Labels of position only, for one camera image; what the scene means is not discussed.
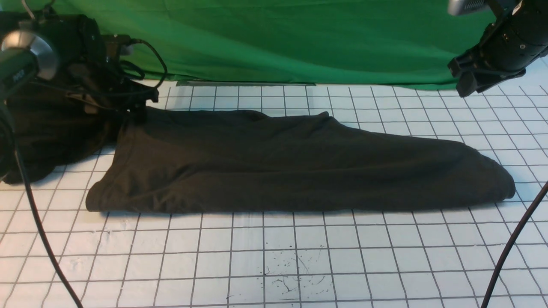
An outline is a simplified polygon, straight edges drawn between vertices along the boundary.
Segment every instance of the power cord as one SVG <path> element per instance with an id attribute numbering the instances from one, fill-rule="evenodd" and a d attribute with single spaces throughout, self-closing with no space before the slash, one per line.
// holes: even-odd
<path id="1" fill-rule="evenodd" d="M 517 224 L 516 229 L 510 236 L 510 239 L 506 243 L 506 246 L 504 247 L 503 252 L 500 254 L 499 261 L 496 263 L 495 270 L 493 271 L 493 275 L 491 276 L 491 281 L 489 282 L 489 286 L 487 287 L 487 291 L 485 293 L 485 297 L 483 298 L 483 303 L 481 304 L 481 308 L 487 308 L 487 305 L 489 304 L 489 300 L 491 299 L 491 295 L 493 294 L 493 290 L 495 289 L 496 281 L 499 279 L 500 271 L 503 269 L 504 261 L 506 261 L 506 258 L 510 254 L 510 250 L 516 243 L 517 237 L 520 235 L 521 231 L 525 227 L 525 224 L 527 221 L 533 216 L 533 212 L 535 212 L 536 208 L 539 206 L 540 202 L 546 197 L 546 193 L 548 192 L 548 182 L 544 184 L 543 188 L 540 190 L 539 194 L 536 196 L 535 200 L 525 214 L 523 214 L 523 217 L 521 217 L 520 222 Z"/>
<path id="2" fill-rule="evenodd" d="M 64 92 L 70 92 L 70 93 L 76 93 L 76 94 L 86 94 L 86 95 L 91 95 L 91 96 L 93 96 L 93 95 L 95 95 L 95 96 L 104 96 L 104 97 L 120 97 L 120 96 L 139 95 L 139 94 L 145 94 L 145 93 L 148 93 L 152 90 L 158 89 L 164 83 L 165 79 L 168 76 L 168 67 L 167 67 L 167 65 L 165 64 L 164 60 L 162 59 L 162 57 L 160 56 L 158 51 L 149 42 L 147 42 L 145 40 L 142 40 L 142 39 L 132 39 L 132 43 L 130 45 L 134 45 L 134 44 L 143 44 L 143 45 L 147 46 L 152 51 L 152 53 L 154 53 L 154 55 L 156 56 L 156 58 L 158 59 L 158 61 L 162 65 L 162 68 L 164 69 L 164 72 L 162 74 L 162 78 L 160 78 L 158 83 L 152 89 L 148 89 L 148 90 L 144 90 L 144 91 L 135 91 L 135 92 L 105 93 L 105 92 L 97 92 L 97 91 L 93 91 L 93 90 L 79 90 L 79 89 L 65 88 L 65 87 L 50 84 L 50 83 L 47 83 L 47 82 L 43 82 L 43 81 L 40 81 L 40 80 L 34 80 L 34 81 L 31 81 L 30 83 L 40 85 L 42 87 L 46 87 L 46 88 L 50 88 L 50 89 L 64 91 Z"/>
<path id="3" fill-rule="evenodd" d="M 57 276 L 59 276 L 59 279 L 61 279 L 61 282 L 67 289 L 68 293 L 72 297 L 72 300 L 75 302 L 76 307 L 83 308 L 82 302 L 80 302 L 80 299 L 72 289 L 72 287 L 69 284 L 69 281 L 63 274 L 63 271 L 61 271 L 61 267 L 59 266 L 59 263 L 57 262 L 55 258 L 55 254 L 52 251 L 52 247 L 49 244 L 48 238 L 45 235 L 44 227 L 42 226 L 42 222 L 40 220 L 40 214 L 38 213 L 38 208 L 36 207 L 36 201 L 34 199 L 34 196 L 32 195 L 32 189 L 30 180 L 28 178 L 27 170 L 25 169 L 25 164 L 23 163 L 23 158 L 21 156 L 21 153 L 19 152 L 19 146 L 17 144 L 17 141 L 15 140 L 13 136 L 13 132 L 11 133 L 11 137 L 13 137 L 14 142 L 14 155 L 15 160 L 17 161 L 17 166 L 19 168 L 19 172 L 21 173 L 21 178 L 23 179 L 23 183 L 25 185 L 25 191 L 28 198 L 28 203 L 30 204 L 32 216 L 34 217 L 34 221 L 36 223 L 36 228 L 38 229 L 38 234 L 40 234 L 40 238 L 42 239 L 42 243 L 44 244 L 45 251 L 48 254 L 49 260 L 52 262 L 53 268 L 55 268 L 55 272 L 57 273 Z"/>

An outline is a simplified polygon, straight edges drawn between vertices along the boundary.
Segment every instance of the wire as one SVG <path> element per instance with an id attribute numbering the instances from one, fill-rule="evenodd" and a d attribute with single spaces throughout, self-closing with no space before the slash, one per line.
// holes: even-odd
<path id="1" fill-rule="evenodd" d="M 93 91 L 93 90 L 78 90 L 78 89 L 65 88 L 65 87 L 60 87 L 58 85 L 53 85 L 53 84 L 42 82 L 42 81 L 31 81 L 30 83 L 41 85 L 43 87 L 50 88 L 50 89 L 55 89 L 55 90 L 59 90 L 59 91 L 72 92 L 72 93 L 77 93 L 77 94 L 87 94 L 87 95 L 91 95 L 91 96 L 104 96 L 104 97 L 120 97 L 120 96 L 128 96 L 128 95 L 145 94 L 145 93 L 148 93 L 148 92 L 152 91 L 153 89 L 154 90 L 158 89 L 162 85 L 162 83 L 164 83 L 164 81 L 165 81 L 165 79 L 167 78 L 167 75 L 168 75 L 168 68 L 165 65 L 164 60 L 162 59 L 160 54 L 158 54 L 158 51 L 156 51 L 156 49 L 149 42 L 143 41 L 142 39 L 132 39 L 132 44 L 143 44 L 143 45 L 147 46 L 152 51 L 152 53 L 154 53 L 154 55 L 156 56 L 156 58 L 158 59 L 158 61 L 162 65 L 162 68 L 164 69 L 164 73 L 162 75 L 162 78 L 158 81 L 158 83 L 152 89 L 148 89 L 148 90 L 144 90 L 144 91 L 137 91 L 137 92 L 105 93 L 105 92 L 97 92 L 97 91 Z"/>
<path id="2" fill-rule="evenodd" d="M 523 217 L 521 217 L 521 220 L 517 224 L 516 229 L 514 230 L 514 232 L 510 236 L 510 239 L 506 243 L 503 253 L 500 254 L 499 261 L 497 262 L 495 266 L 495 270 L 493 271 L 493 275 L 491 276 L 491 281 L 489 282 L 489 286 L 487 287 L 487 291 L 485 292 L 485 297 L 483 298 L 483 303 L 481 304 L 481 308 L 487 308 L 487 305 L 489 304 L 489 300 L 491 299 L 491 295 L 493 294 L 493 290 L 495 289 L 496 281 L 499 279 L 500 271 L 503 269 L 504 261 L 506 261 L 506 258 L 510 254 L 510 250 L 516 243 L 517 237 L 520 235 L 521 231 L 525 227 L 525 224 L 531 218 L 531 216 L 533 216 L 533 212 L 539 206 L 540 202 L 544 199 L 547 192 L 548 192 L 548 182 L 544 184 L 543 188 L 540 190 L 539 194 L 536 196 L 533 203 L 531 203 L 531 205 L 529 206 L 525 214 L 523 214 Z"/>
<path id="3" fill-rule="evenodd" d="M 40 234 L 40 238 L 42 239 L 42 243 L 44 244 L 45 251 L 48 254 L 49 260 L 52 262 L 53 268 L 55 268 L 57 276 L 59 276 L 59 279 L 61 279 L 61 282 L 70 293 L 70 296 L 72 297 L 72 300 L 74 300 L 74 302 L 76 303 L 76 306 L 78 308 L 83 308 L 82 303 L 80 302 L 80 298 L 78 298 L 78 296 L 70 286 L 67 278 L 61 271 L 61 267 L 59 266 L 59 263 L 57 262 L 55 255 L 53 254 L 52 247 L 49 244 L 48 238 L 45 235 L 44 227 L 42 226 L 40 215 L 38 213 L 38 208 L 36 207 L 36 201 L 34 199 L 34 196 L 32 195 L 31 184 L 28 178 L 27 170 L 25 168 L 25 164 L 23 163 L 23 158 L 21 156 L 21 153 L 19 152 L 19 147 L 17 145 L 17 142 L 15 141 L 15 138 L 13 138 L 13 140 L 15 146 L 15 160 L 17 161 L 17 166 L 19 167 L 19 172 L 21 173 L 21 178 L 23 179 L 23 183 L 25 185 L 25 191 L 27 193 L 28 202 L 31 207 L 32 216 L 34 217 L 36 228 L 38 228 L 38 234 Z"/>
<path id="4" fill-rule="evenodd" d="M 21 3 L 23 4 L 23 7 L 25 8 L 25 11 L 27 11 L 28 15 L 31 17 L 31 19 L 36 20 L 36 17 L 34 16 L 34 13 L 32 12 L 31 8 L 28 7 L 26 0 L 21 0 Z"/>

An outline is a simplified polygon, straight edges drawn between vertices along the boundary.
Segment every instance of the white grid mat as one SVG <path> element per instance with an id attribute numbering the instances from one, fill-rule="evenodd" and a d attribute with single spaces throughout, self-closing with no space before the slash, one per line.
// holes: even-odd
<path id="1" fill-rule="evenodd" d="M 350 127 L 457 140 L 499 161 L 517 195 L 425 213 L 89 213 L 113 149 L 33 185 L 44 227 L 84 307 L 478 307 L 503 244 L 548 180 L 548 88 L 164 87 L 154 106 L 333 114 Z M 73 307 L 21 186 L 0 186 L 0 305 Z M 518 239 L 490 307 L 547 307 L 548 202 Z"/>

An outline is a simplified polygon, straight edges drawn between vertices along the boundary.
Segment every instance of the grid line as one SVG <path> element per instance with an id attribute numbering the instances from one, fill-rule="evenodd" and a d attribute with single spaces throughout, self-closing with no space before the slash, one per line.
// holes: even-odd
<path id="1" fill-rule="evenodd" d="M 139 300 L 142 299 L 143 303 L 150 302 L 153 306 L 166 308 L 217 308 L 219 306 L 230 308 L 255 307 L 257 305 L 269 308 L 271 305 L 282 304 L 303 307 L 314 303 L 325 303 L 335 307 L 342 307 L 342 303 L 360 303 L 360 305 L 363 303 L 363 305 L 373 305 L 373 307 L 381 305 L 385 307 L 389 301 L 400 301 L 398 304 L 405 302 L 405 306 L 414 307 L 416 303 L 411 302 L 416 300 L 439 300 L 442 308 L 448 308 L 451 305 L 447 304 L 446 301 L 457 299 L 474 300 L 479 305 L 478 301 L 481 301 L 483 295 L 481 289 L 484 286 L 486 287 L 486 282 L 480 281 L 479 277 L 485 278 L 487 273 L 491 272 L 496 262 L 493 251 L 499 249 L 499 246 L 507 240 L 505 236 L 494 234 L 493 230 L 512 231 L 511 226 L 519 221 L 521 214 L 527 209 L 524 202 L 528 201 L 523 200 L 529 200 L 533 193 L 532 190 L 536 190 L 535 187 L 540 187 L 544 183 L 542 182 L 543 174 L 541 170 L 548 167 L 548 156 L 546 156 L 548 155 L 548 126 L 546 126 L 548 124 L 548 94 L 545 93 L 546 90 L 542 87 L 526 90 L 527 92 L 516 86 L 513 89 L 510 88 L 511 93 L 521 91 L 523 92 L 522 95 L 506 95 L 507 88 L 501 91 L 501 88 L 494 87 L 487 93 L 473 95 L 466 99 L 459 98 L 455 91 L 425 92 L 412 89 L 396 89 L 394 87 L 371 88 L 360 85 L 319 85 L 302 88 L 283 86 L 257 88 L 170 87 L 164 91 L 168 93 L 165 98 L 166 105 L 164 108 L 166 110 L 187 112 L 196 110 L 228 111 L 234 110 L 233 107 L 236 107 L 236 110 L 241 110 L 243 108 L 240 100 L 246 98 L 255 105 L 248 110 L 266 114 L 310 115 L 313 109 L 315 111 L 326 110 L 341 124 L 358 129 L 465 142 L 477 147 L 484 155 L 498 160 L 505 168 L 508 168 L 512 176 L 515 176 L 516 197 L 503 202 L 488 204 L 486 207 L 425 212 L 426 215 L 419 212 L 360 213 L 349 210 L 340 213 L 305 214 L 299 216 L 298 220 L 295 213 L 280 213 L 279 215 L 260 213 L 259 216 L 253 216 L 251 213 L 248 214 L 249 216 L 246 213 L 239 216 L 236 216 L 235 213 L 219 215 L 171 214 L 150 218 L 146 214 L 118 216 L 112 213 L 106 213 L 106 215 L 90 213 L 81 216 L 85 213 L 84 202 L 80 202 L 78 207 L 75 208 L 68 204 L 70 201 L 59 201 L 58 198 L 54 200 L 57 193 L 69 196 L 72 193 L 77 195 L 78 192 L 83 192 L 83 196 L 85 196 L 94 179 L 100 175 L 97 173 L 104 172 L 107 169 L 108 166 L 105 161 L 112 159 L 114 152 L 111 147 L 105 147 L 98 151 L 94 154 L 93 159 L 88 162 L 71 165 L 70 168 L 67 166 L 56 168 L 51 175 L 52 179 L 58 180 L 55 185 L 52 184 L 53 181 L 50 183 L 45 182 L 33 185 L 33 190 L 38 194 L 37 203 L 39 203 L 42 220 L 52 214 L 56 216 L 75 214 L 70 228 L 67 224 L 66 227 L 60 227 L 47 233 L 52 237 L 52 245 L 57 246 L 56 249 L 61 251 L 58 256 L 60 260 L 80 257 L 91 260 L 89 272 L 86 272 L 85 276 L 76 275 L 71 280 L 73 283 L 82 284 L 83 293 L 81 297 L 85 301 L 99 300 L 96 298 L 96 289 L 92 292 L 88 288 L 88 286 L 91 286 L 90 283 L 93 283 L 94 286 L 107 286 L 109 283 L 118 283 L 123 288 L 126 282 L 131 282 L 131 286 L 154 286 L 155 289 L 134 295 Z M 527 93 L 544 94 L 527 95 Z M 265 104 L 266 99 L 271 99 L 278 106 Z M 302 104 L 292 105 L 289 103 L 289 99 Z M 509 157 L 509 151 L 512 151 L 514 156 Z M 82 184 L 83 188 L 67 185 L 67 182 L 64 181 L 65 177 L 85 178 L 88 174 L 90 176 L 87 178 L 87 184 Z M 18 195 L 18 200 L 11 203 L 15 204 L 13 209 L 12 207 L 2 208 L 2 204 L 0 204 L 0 224 L 3 223 L 0 227 L 5 226 L 3 232 L 0 232 L 0 247 L 13 247 L 13 241 L 16 238 L 24 239 L 25 242 L 20 243 L 22 247 L 30 246 L 28 246 L 28 250 L 18 249 L 10 254 L 2 253 L 0 250 L 0 264 L 22 263 L 22 265 L 16 264 L 14 267 L 14 273 L 11 274 L 13 276 L 10 276 L 13 278 L 3 280 L 0 277 L 0 288 L 9 290 L 9 297 L 4 302 L 0 299 L 0 304 L 7 308 L 8 304 L 11 306 L 15 301 L 22 303 L 25 299 L 21 297 L 21 292 L 37 285 L 44 286 L 44 293 L 35 295 L 37 297 L 35 299 L 39 300 L 42 306 L 51 304 L 50 301 L 52 300 L 60 300 L 58 291 L 54 292 L 52 288 L 54 284 L 59 284 L 55 279 L 55 275 L 51 280 L 37 276 L 35 279 L 19 281 L 26 260 L 34 256 L 31 255 L 31 249 L 36 243 L 37 232 L 24 227 L 26 222 L 29 222 L 27 218 L 30 211 L 21 206 L 23 198 L 25 198 L 23 187 L 21 185 L 1 185 L 0 198 L 2 198 L 3 193 L 8 194 L 7 196 L 12 198 L 10 200 L 13 200 L 17 193 L 20 193 L 20 195 Z M 534 297 L 535 300 L 539 300 L 539 303 L 542 302 L 546 305 L 548 296 L 546 294 L 546 282 L 538 276 L 539 273 L 548 271 L 548 261 L 543 259 L 545 255 L 548 256 L 548 243 L 546 242 L 548 239 L 548 212 L 543 207 L 539 207 L 531 222 L 533 222 L 532 226 L 534 228 L 522 234 L 520 237 L 522 241 L 518 240 L 519 244 L 516 245 L 518 253 L 513 260 L 509 259 L 510 263 L 503 269 L 505 277 L 509 275 L 509 278 L 499 281 L 502 281 L 501 287 L 504 287 L 504 291 L 502 289 L 501 291 L 505 294 L 493 296 L 493 298 L 509 301 L 508 304 L 511 304 L 513 308 L 524 308 L 520 305 L 525 303 L 524 297 L 527 296 Z M 441 230 L 442 233 L 447 233 L 447 240 L 432 242 L 432 237 L 437 235 L 421 233 L 424 229 Z M 271 239 L 271 235 L 276 237 L 278 230 L 280 232 L 292 230 L 292 235 L 287 233 L 287 236 L 295 239 L 295 246 L 267 247 L 266 241 L 286 243 L 290 240 L 283 238 L 286 233 L 280 233 L 279 238 Z M 314 232 L 304 235 L 310 230 L 314 230 Z M 403 237 L 404 235 L 398 230 L 412 230 L 411 233 L 416 233 L 416 235 L 411 235 L 409 238 Z M 472 234 L 463 235 L 456 230 L 473 230 L 474 234 L 477 234 L 477 241 L 473 239 Z M 71 249 L 68 251 L 71 237 L 85 237 L 87 232 L 97 232 L 98 242 L 89 243 L 92 247 L 86 250 L 83 250 L 82 247 L 81 251 L 78 251 L 78 247 L 75 250 L 74 245 L 71 243 Z M 110 242 L 104 238 L 106 232 L 109 233 Z M 169 238 L 170 235 L 174 234 L 177 234 L 176 245 L 178 246 L 176 247 L 171 242 L 175 239 L 173 237 Z M 245 234 L 248 238 L 238 238 L 237 235 L 241 234 Z M 350 241 L 346 237 L 355 237 L 356 239 Z M 141 240 L 145 239 L 145 246 L 150 245 L 151 248 L 133 249 L 133 244 L 136 243 L 137 238 L 139 238 L 138 245 L 140 247 L 143 246 Z M 325 239 L 327 247 L 320 246 L 318 248 L 314 246 L 315 241 L 318 241 L 319 238 Z M 401 238 L 408 238 L 409 242 L 402 242 Z M 238 248 L 241 249 L 236 249 L 236 244 L 239 243 L 235 242 L 236 240 L 244 240 L 245 247 L 239 246 Z M 121 246 L 111 251 L 104 251 L 100 249 L 103 242 L 109 245 L 119 244 Z M 421 251 L 420 255 L 424 254 L 424 256 L 420 257 L 421 260 L 399 260 L 397 252 L 399 253 L 399 249 L 406 248 L 414 248 L 408 251 Z M 482 252 L 485 251 L 487 255 L 471 255 L 470 252 L 474 252 L 476 249 Z M 317 261 L 316 259 L 311 261 L 308 258 L 301 257 L 307 253 L 317 255 L 322 250 L 325 250 L 327 254 L 323 254 L 321 258 L 318 256 Z M 378 251 L 385 251 L 391 255 L 394 260 L 393 267 L 388 265 L 388 260 L 371 259 L 373 255 L 384 254 L 384 252 L 379 254 Z M 272 260 L 267 260 L 266 254 L 273 252 L 287 253 L 291 256 L 291 261 L 289 261 L 292 267 L 291 272 L 284 274 L 270 272 L 275 264 L 272 264 Z M 445 264 L 440 265 L 440 257 L 432 254 L 432 252 L 448 253 L 443 255 Z M 215 267 L 219 269 L 219 272 L 210 271 L 210 273 L 208 272 L 209 275 L 201 274 L 205 267 L 203 267 L 204 264 L 201 264 L 198 268 L 198 259 L 204 262 L 207 259 L 205 254 L 208 253 L 224 255 L 223 258 L 228 260 L 226 268 L 212 263 L 206 266 Z M 538 253 L 539 257 L 537 259 L 533 258 L 532 253 Z M 125 267 L 120 266 L 119 269 L 116 269 L 120 272 L 119 275 L 104 277 L 92 275 L 94 268 L 98 266 L 96 260 L 104 258 L 104 256 L 113 258 L 118 256 L 122 260 L 127 257 Z M 154 272 L 154 275 L 129 275 L 128 267 L 132 258 L 157 260 L 150 266 L 154 267 L 154 270 L 159 267 L 159 272 L 157 274 Z M 170 263 L 168 265 L 164 263 L 169 258 L 176 258 L 178 264 Z M 245 260 L 249 261 L 255 260 L 251 258 L 256 258 L 257 263 L 262 262 L 262 269 L 250 269 L 250 265 L 242 265 L 242 258 L 247 258 Z M 476 260 L 479 265 L 470 267 L 470 260 Z M 369 264 L 375 264 L 375 266 L 368 270 L 366 266 L 369 266 Z M 168 269 L 166 266 L 181 268 Z M 180 272 L 167 276 L 162 275 L 162 272 L 166 271 Z M 526 272 L 530 276 L 530 278 L 524 276 L 524 280 L 520 281 L 520 284 L 524 286 L 517 286 L 512 282 L 514 277 L 517 277 L 513 276 L 516 272 Z M 433 290 L 430 290 L 431 292 L 423 294 L 410 289 L 413 286 L 409 284 L 409 279 L 426 277 L 427 274 L 432 276 L 433 280 L 431 281 L 433 288 Z M 463 274 L 462 283 L 470 291 L 461 292 L 461 294 L 449 294 L 451 296 L 448 296 L 445 293 L 448 284 L 445 277 L 460 277 Z M 352 290 L 352 285 L 346 281 L 362 279 L 361 275 L 365 276 L 367 288 L 363 286 L 359 290 Z M 311 277 L 315 278 L 316 281 L 322 279 L 322 277 L 326 279 L 330 277 L 333 293 L 329 294 L 328 297 L 319 297 L 321 295 L 314 295 L 315 292 L 310 293 L 309 284 L 304 281 L 305 277 L 307 280 L 310 280 Z M 379 277 L 388 279 L 387 281 L 390 282 L 386 283 L 386 287 L 398 290 L 398 294 L 391 294 L 390 298 L 384 298 L 385 295 L 383 294 L 379 296 L 379 289 L 371 285 Z M 276 294 L 276 286 L 271 286 L 269 283 L 267 287 L 266 282 L 267 279 L 275 280 L 278 278 L 280 280 L 285 278 L 286 281 L 290 279 L 292 283 L 295 282 L 295 289 L 298 288 L 299 298 L 282 301 L 283 297 L 276 297 L 279 296 Z M 259 288 L 252 287 L 251 283 L 254 281 L 262 281 L 261 291 L 259 291 Z M 211 290 L 204 287 L 204 284 L 209 282 L 214 282 L 210 286 Z M 19 286 L 20 289 L 16 290 L 14 286 Z M 178 293 L 168 295 L 166 292 L 170 292 L 170 289 L 166 288 L 173 286 L 177 286 Z M 243 294 L 244 297 L 232 297 L 234 295 L 232 294 L 234 293 L 233 290 L 236 289 L 250 290 L 250 292 L 257 292 L 257 294 Z M 117 294 L 111 296 L 112 299 L 100 299 L 105 302 L 102 306 L 114 308 L 114 306 L 125 307 L 137 303 L 136 298 L 126 297 L 127 294 L 124 293 L 123 289 L 114 290 L 114 292 Z M 209 292 L 211 298 L 205 298 L 204 292 Z M 432 297 L 415 298 L 417 294 Z M 166 306 L 166 304 L 174 303 L 174 300 L 180 302 L 181 305 Z"/>

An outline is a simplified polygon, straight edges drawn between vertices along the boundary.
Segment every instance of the black cloth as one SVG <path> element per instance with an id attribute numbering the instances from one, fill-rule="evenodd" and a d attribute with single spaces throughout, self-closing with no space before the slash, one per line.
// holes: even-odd
<path id="1" fill-rule="evenodd" d="M 76 163 L 116 141 L 122 117 L 107 110 L 87 113 L 85 104 L 61 91 L 28 84 L 7 100 L 15 138 L 32 182 L 57 166 Z M 22 182 L 17 165 L 3 179 Z"/>
<path id="2" fill-rule="evenodd" d="M 462 143 L 366 132 L 327 113 L 148 113 L 122 127 L 89 211 L 410 211 L 515 193 L 504 168 Z"/>

